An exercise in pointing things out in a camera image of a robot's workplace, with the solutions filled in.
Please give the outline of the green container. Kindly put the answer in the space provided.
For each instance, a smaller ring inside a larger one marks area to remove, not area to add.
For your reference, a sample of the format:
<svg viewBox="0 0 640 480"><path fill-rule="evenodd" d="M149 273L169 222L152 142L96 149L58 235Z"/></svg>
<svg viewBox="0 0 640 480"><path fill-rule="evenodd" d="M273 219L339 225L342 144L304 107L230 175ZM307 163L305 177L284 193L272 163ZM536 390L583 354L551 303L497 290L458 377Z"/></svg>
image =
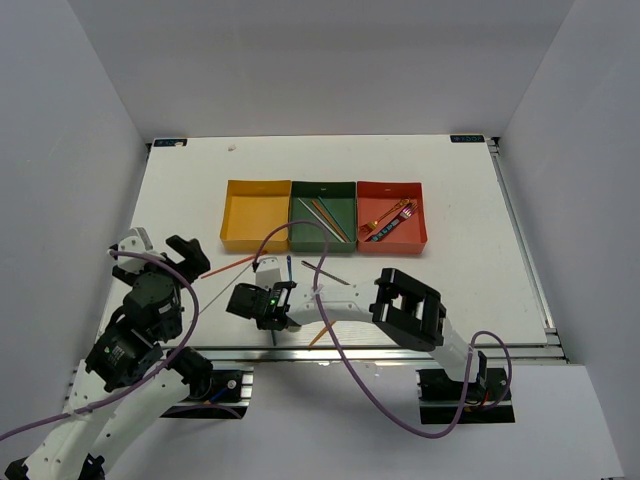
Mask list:
<svg viewBox="0 0 640 480"><path fill-rule="evenodd" d="M355 182L292 183L289 221L290 248L296 253L321 253L325 239L330 253L350 254L357 243Z"/></svg>

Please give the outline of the yellow container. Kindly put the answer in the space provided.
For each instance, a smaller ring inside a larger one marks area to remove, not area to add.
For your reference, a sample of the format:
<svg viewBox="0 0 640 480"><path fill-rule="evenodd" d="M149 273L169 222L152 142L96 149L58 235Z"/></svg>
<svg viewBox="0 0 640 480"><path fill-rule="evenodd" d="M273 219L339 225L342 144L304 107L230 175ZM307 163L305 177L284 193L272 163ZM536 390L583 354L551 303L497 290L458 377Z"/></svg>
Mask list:
<svg viewBox="0 0 640 480"><path fill-rule="evenodd" d="M289 221L291 189L291 180L229 180L219 235L224 249L255 252Z"/></svg>

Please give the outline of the orange plastic spoon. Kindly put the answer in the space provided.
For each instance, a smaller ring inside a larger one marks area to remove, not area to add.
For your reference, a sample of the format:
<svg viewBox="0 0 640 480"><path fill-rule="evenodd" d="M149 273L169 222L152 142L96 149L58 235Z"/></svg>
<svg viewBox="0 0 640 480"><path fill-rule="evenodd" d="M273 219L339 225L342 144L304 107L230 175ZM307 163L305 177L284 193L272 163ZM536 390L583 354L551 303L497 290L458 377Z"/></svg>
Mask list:
<svg viewBox="0 0 640 480"><path fill-rule="evenodd" d="M323 328L308 344L308 347L314 346L322 337L328 332L328 329Z"/></svg>

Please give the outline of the black spoon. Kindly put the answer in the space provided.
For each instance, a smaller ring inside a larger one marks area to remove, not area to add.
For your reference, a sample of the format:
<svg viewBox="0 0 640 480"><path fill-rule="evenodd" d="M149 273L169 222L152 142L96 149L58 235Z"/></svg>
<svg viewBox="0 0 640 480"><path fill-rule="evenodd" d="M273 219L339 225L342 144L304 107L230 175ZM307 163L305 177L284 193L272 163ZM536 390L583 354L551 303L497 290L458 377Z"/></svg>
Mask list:
<svg viewBox="0 0 640 480"><path fill-rule="evenodd" d="M308 262L306 260L301 260L300 263L301 263L302 266L304 266L304 267L306 267L306 268L308 268L310 270L313 270L314 272L318 272L320 275L325 276L325 277L327 277L327 278L329 278L329 279L331 279L331 280L333 280L333 281L335 281L335 282L337 282L337 283L339 283L341 285L350 285L350 283L347 282L346 280L344 280L344 279L342 279L342 278L340 278L340 277L338 277L336 275L333 275L331 273L328 273L325 270L322 270L321 268L319 268L317 265L314 265L314 264L312 264L312 263L310 263L310 262Z"/></svg>

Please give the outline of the gold fork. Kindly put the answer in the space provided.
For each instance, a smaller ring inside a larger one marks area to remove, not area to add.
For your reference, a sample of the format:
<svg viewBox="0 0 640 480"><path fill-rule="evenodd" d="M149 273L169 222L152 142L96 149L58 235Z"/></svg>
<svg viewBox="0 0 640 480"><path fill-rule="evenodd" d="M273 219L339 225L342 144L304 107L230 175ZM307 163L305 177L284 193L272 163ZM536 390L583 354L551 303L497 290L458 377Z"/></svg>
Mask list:
<svg viewBox="0 0 640 480"><path fill-rule="evenodd" d="M361 225L358 229L358 235L361 236L361 235L367 235L367 234L373 233L384 219L386 219L392 213L398 210L401 210L409 202L410 202L410 199L408 197L399 200L393 207L391 207L389 210L381 214L377 219Z"/></svg>

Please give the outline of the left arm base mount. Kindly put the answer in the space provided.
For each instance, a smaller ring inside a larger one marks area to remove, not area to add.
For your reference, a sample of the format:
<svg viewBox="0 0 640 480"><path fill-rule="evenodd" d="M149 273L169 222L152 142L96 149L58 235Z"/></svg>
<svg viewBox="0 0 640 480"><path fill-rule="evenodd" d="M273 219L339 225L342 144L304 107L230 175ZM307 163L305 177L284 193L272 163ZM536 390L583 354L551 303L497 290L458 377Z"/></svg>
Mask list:
<svg viewBox="0 0 640 480"><path fill-rule="evenodd" d="M162 418L240 420L248 409L250 372L238 367L215 366L187 347L166 364L180 377L187 396L161 415Z"/></svg>

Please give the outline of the iridescent rainbow spoon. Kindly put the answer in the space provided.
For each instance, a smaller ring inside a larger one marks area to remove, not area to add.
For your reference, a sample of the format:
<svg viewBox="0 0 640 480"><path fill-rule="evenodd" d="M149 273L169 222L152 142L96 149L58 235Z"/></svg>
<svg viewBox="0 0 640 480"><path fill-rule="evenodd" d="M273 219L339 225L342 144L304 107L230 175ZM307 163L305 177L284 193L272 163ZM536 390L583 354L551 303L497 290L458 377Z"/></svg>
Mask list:
<svg viewBox="0 0 640 480"><path fill-rule="evenodd" d="M286 265L287 265L288 280L293 281L292 258L290 255L286 256Z"/></svg>

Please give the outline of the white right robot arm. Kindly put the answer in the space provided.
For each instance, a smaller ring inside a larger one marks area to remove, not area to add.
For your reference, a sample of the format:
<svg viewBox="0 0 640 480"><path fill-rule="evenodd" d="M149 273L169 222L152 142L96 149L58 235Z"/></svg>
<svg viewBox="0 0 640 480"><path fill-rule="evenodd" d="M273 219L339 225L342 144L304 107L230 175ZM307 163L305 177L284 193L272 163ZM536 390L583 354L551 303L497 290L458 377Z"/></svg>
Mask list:
<svg viewBox="0 0 640 480"><path fill-rule="evenodd" d="M347 286L239 283L226 311L253 320L260 330L290 330L324 321L372 324L398 346L429 353L459 396L475 403L487 391L486 356L456 331L441 294L395 268L383 269L376 280Z"/></svg>

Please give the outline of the orange chopstick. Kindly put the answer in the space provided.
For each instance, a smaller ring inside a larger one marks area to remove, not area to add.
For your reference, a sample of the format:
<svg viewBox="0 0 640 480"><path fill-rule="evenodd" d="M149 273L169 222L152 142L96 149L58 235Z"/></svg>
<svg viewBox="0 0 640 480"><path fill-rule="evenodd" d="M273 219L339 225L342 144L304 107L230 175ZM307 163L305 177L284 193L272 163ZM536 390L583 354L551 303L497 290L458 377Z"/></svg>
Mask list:
<svg viewBox="0 0 640 480"><path fill-rule="evenodd" d="M236 268L236 267L238 267L240 265L243 265L243 264L245 264L247 262L253 262L254 260L255 260L255 255L249 255L249 256L244 257L244 258L242 258L240 260L236 260L236 261L234 261L234 262L232 262L232 263L230 263L228 265L225 265L223 267L220 267L220 268L217 268L217 269L213 269L213 270L211 270L211 271L209 271L207 273L204 273L199 277L199 279L203 280L203 279L215 276L215 275L217 275L219 273L231 270L231 269Z"/></svg>
<svg viewBox="0 0 640 480"><path fill-rule="evenodd" d="M319 203L319 201L317 200L313 200L312 201L313 206L319 211L319 213L329 222L329 224L335 229L336 229L336 225L333 222L333 220L330 218L330 216L328 215L328 213L326 212L326 210L324 209L324 207Z"/></svg>

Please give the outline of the aluminium table front rail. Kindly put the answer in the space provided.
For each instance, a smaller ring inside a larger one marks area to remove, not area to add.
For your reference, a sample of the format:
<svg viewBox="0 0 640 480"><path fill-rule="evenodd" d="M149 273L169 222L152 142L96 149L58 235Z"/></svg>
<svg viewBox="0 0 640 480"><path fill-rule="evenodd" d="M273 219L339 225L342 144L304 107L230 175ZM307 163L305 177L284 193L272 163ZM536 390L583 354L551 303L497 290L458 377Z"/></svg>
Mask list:
<svg viewBox="0 0 640 480"><path fill-rule="evenodd" d="M214 362L331 362L341 360L341 356L335 349L199 349L199 352ZM514 364L567 362L564 351L558 343L547 346L509 347L509 352ZM434 361L434 358L428 353L399 348L346 348L344 353L350 361Z"/></svg>

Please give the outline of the red container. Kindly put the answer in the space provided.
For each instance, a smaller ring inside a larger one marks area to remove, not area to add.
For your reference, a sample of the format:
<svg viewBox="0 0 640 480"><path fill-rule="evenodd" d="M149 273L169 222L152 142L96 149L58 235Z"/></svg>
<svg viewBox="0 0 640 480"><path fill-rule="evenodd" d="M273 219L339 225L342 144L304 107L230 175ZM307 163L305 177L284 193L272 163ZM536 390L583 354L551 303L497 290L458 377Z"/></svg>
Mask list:
<svg viewBox="0 0 640 480"><path fill-rule="evenodd" d="M359 181L356 197L360 253L422 253L428 235L421 183Z"/></svg>

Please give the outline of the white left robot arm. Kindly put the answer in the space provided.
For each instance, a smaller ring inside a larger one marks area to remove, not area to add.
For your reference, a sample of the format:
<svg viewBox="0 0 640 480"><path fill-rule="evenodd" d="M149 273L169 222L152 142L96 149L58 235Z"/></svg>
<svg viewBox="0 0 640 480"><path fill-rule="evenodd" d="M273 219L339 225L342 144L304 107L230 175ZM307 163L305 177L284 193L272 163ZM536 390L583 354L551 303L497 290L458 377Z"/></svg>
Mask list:
<svg viewBox="0 0 640 480"><path fill-rule="evenodd" d="M210 268L198 240L173 235L156 251L134 228L109 254L112 275L128 286L121 305L78 367L62 413L3 434L53 428L30 455L11 462L8 479L102 479L123 450L175 403L211 388L213 367L187 346L195 327L183 324L183 292Z"/></svg>

